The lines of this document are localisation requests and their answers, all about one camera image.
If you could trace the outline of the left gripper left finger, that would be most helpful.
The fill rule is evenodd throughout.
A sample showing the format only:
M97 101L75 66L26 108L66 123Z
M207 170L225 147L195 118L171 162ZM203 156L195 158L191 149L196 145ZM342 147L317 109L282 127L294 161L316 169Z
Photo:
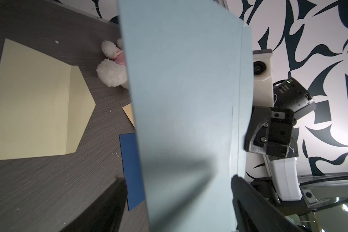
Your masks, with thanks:
M117 232L127 201L126 180L116 178L84 212L65 226L63 232Z

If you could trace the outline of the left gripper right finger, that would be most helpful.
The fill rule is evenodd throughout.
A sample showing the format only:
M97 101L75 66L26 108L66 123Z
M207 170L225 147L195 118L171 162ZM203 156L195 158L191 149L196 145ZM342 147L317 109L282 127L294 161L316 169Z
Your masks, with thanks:
M231 179L233 205L240 232L302 232L243 178Z

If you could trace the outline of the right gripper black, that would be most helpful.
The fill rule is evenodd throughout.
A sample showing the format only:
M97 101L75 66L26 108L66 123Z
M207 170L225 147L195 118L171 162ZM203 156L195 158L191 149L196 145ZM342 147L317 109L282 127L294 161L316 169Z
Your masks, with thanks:
M244 149L250 153L286 158L293 132L291 109L253 106Z

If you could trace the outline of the light blue envelope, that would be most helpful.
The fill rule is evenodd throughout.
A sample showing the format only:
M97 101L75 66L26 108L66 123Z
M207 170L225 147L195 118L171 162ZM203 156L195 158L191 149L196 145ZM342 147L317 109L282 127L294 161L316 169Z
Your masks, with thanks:
M233 232L253 99L251 29L215 1L120 1L152 232Z

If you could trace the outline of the tan yellow envelope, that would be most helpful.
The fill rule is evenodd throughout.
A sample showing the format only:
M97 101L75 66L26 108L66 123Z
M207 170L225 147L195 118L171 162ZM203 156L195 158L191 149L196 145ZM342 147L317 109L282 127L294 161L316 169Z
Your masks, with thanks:
M128 117L129 121L131 122L131 124L135 127L135 122L134 122L134 117L133 117L133 110L132 110L132 104L128 104L124 107L122 107L124 113L126 114L126 116Z

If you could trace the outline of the pale yellow envelope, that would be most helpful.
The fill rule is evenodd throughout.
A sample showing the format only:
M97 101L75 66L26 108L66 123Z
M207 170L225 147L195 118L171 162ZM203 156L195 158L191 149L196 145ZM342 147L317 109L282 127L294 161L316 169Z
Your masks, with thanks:
M75 153L95 105L78 66L5 40L0 160Z

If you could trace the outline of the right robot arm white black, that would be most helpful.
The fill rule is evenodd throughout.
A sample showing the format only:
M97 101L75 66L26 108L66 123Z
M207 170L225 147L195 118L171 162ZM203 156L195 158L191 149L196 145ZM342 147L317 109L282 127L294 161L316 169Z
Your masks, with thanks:
M296 169L299 154L293 127L297 120L316 109L316 103L293 77L278 81L273 94L273 107L252 108L245 150L266 157L273 186L282 201L299 201L302 199Z

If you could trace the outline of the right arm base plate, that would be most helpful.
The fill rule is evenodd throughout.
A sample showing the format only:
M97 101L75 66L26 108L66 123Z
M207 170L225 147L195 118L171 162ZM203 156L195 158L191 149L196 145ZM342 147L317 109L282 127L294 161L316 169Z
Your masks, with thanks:
M348 203L348 197L328 197L317 199L311 190L302 190L302 199L299 201L282 201L275 207L285 216L298 215L303 216L336 206L342 206Z

